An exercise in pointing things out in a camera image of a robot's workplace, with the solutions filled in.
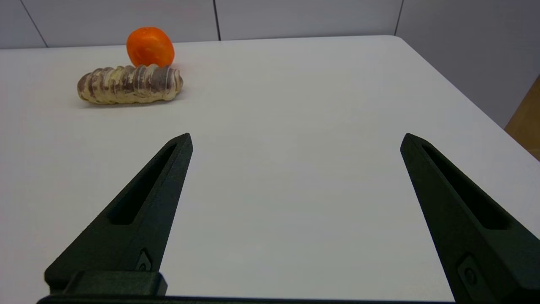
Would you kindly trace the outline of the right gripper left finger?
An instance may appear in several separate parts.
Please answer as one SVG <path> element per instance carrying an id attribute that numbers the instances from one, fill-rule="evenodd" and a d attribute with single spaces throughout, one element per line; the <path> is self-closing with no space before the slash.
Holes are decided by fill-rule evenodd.
<path id="1" fill-rule="evenodd" d="M 151 158 L 48 266 L 52 295 L 165 293 L 159 269 L 192 152 L 184 133 Z"/>

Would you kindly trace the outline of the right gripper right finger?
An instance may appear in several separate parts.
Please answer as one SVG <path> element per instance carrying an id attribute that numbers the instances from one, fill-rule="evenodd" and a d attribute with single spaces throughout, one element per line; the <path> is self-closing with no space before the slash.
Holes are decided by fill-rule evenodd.
<path id="1" fill-rule="evenodd" d="M 400 152 L 455 302 L 538 304 L 538 237 L 428 141 Z"/>

